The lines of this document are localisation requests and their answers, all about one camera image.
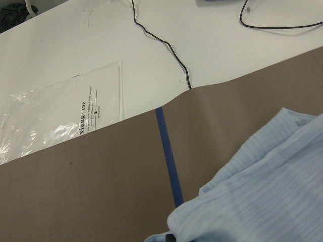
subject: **white tabletop surface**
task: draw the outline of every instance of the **white tabletop surface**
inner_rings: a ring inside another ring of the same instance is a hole
[[[239,14],[244,0],[135,3],[138,21],[175,47],[193,87],[228,81],[323,45],[323,26],[281,31],[243,27]],[[183,70],[163,44],[133,23],[130,6],[130,0],[69,0],[0,34],[0,103],[12,93],[115,61],[123,62],[125,118],[186,91]],[[249,6],[244,18],[255,25],[323,21],[321,0],[250,0]]]

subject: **dark object in corner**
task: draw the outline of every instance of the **dark object in corner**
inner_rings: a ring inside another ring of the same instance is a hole
[[[166,242],[176,242],[176,238],[171,234],[166,234]]]
[[[31,6],[36,13],[38,8]],[[23,23],[29,15],[26,5],[24,4],[9,4],[0,11],[0,33],[11,29],[18,24]]]

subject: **black cord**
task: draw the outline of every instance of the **black cord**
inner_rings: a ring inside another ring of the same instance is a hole
[[[142,24],[140,24],[140,23],[137,22],[137,20],[136,20],[136,12],[135,12],[135,4],[133,3],[133,0],[131,0],[131,2],[132,2],[132,10],[133,10],[133,20],[134,20],[135,24],[138,25],[138,26],[140,26],[143,29],[143,31],[145,31],[145,33],[151,35],[152,37],[154,37],[158,41],[160,41],[160,42],[162,42],[162,43],[164,43],[164,44],[166,44],[168,46],[168,48],[173,53],[173,56],[175,57],[175,59],[178,61],[178,63],[181,65],[181,67],[185,70],[186,81],[187,81],[188,88],[189,89],[192,89],[191,83],[190,83],[190,79],[189,79],[189,76],[188,76],[188,70],[187,70],[186,66],[181,62],[181,60],[177,57],[177,55],[176,55],[175,51],[173,50],[171,44],[169,44],[165,40],[162,40],[162,39],[158,38],[156,35],[150,33],[149,31],[146,30],[146,28]]]
[[[290,27],[261,27],[261,26],[252,26],[252,25],[248,25],[248,24],[245,24],[243,21],[242,21],[242,14],[243,14],[243,11],[247,5],[247,2],[248,0],[246,0],[246,2],[244,3],[242,9],[241,9],[241,13],[240,13],[240,23],[245,26],[245,27],[248,27],[248,28],[253,28],[253,29],[299,29],[299,28],[308,28],[308,27],[313,27],[313,26],[317,26],[317,25],[320,25],[320,24],[323,24],[323,21],[322,22],[318,22],[318,23],[315,23],[315,24],[309,24],[309,25],[300,25],[300,26],[290,26]]]

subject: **brown paper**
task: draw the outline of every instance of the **brown paper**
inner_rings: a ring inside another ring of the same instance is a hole
[[[282,107],[323,112],[323,48],[163,107],[185,200]],[[143,241],[174,209],[154,111],[0,166],[0,241]]]

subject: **light blue fabric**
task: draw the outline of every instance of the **light blue fabric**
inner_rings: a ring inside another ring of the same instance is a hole
[[[323,114],[282,109],[168,226],[177,242],[323,241]]]

